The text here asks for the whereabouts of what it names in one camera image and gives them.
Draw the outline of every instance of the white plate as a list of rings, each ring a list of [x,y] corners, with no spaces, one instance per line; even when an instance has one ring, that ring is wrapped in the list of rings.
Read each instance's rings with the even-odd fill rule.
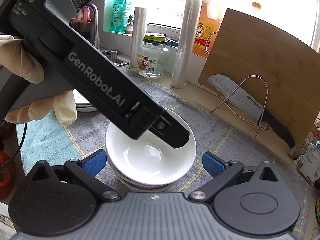
[[[95,108],[94,106],[92,106],[92,107],[77,107],[77,111],[78,112],[94,112],[94,111],[97,111],[97,108]]]
[[[91,103],[81,95],[78,90],[73,90],[73,96],[75,98],[76,105],[90,105]]]
[[[188,124],[167,109],[189,132],[189,141],[174,149],[149,130],[133,140],[113,123],[106,132],[108,155],[126,177],[141,184],[160,186],[173,183],[185,175],[196,157],[196,140]]]
[[[161,188],[164,187],[165,185],[160,185],[160,186],[149,186],[149,185],[144,185],[141,183],[138,183],[132,179],[129,179],[128,177],[124,176],[116,167],[115,165],[112,163],[112,160],[110,160],[109,156],[107,156],[108,159],[108,163],[113,171],[114,174],[116,174],[118,177],[120,177],[121,179],[127,181],[129,184],[132,184],[138,188],[144,188],[144,189],[156,189],[156,188]]]

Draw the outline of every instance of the hand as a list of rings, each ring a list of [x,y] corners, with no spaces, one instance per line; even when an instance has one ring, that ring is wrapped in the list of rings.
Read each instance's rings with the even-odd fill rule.
[[[38,84],[44,79],[41,64],[21,46],[22,40],[13,36],[0,35],[0,65],[31,83]],[[69,125],[77,118],[76,103],[72,91],[33,102],[20,110],[7,114],[5,120],[12,123],[26,123],[44,118],[54,108],[61,124]]]

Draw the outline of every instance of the wooden cutting board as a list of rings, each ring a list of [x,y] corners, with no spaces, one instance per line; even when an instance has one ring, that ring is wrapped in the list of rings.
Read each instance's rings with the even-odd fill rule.
[[[198,82],[217,91],[207,82],[214,74],[237,84],[261,76],[269,89],[267,109],[302,146],[320,110],[320,54],[272,24],[227,9]],[[249,79],[242,88],[263,105],[261,80]]]

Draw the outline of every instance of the blue gripper pad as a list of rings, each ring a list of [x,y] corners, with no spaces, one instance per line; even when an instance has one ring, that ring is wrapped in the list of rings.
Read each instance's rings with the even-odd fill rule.
[[[211,152],[205,152],[202,155],[202,165],[212,178],[223,173],[228,168],[228,163]]]
[[[84,158],[81,163],[82,169],[95,177],[104,168],[104,166],[106,166],[107,154],[104,150],[98,150]]]

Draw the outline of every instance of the package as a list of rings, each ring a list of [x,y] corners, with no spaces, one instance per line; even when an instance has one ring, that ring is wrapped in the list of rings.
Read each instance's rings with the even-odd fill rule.
[[[309,147],[309,145],[316,144],[317,141],[320,141],[320,119],[317,118],[315,125],[311,128],[307,138],[305,139],[303,145],[297,149],[294,148],[289,152],[294,159],[298,159],[299,156],[304,155]]]
[[[293,160],[293,164],[310,184],[319,179],[320,141],[317,144],[310,143],[306,153],[301,155],[297,160]]]

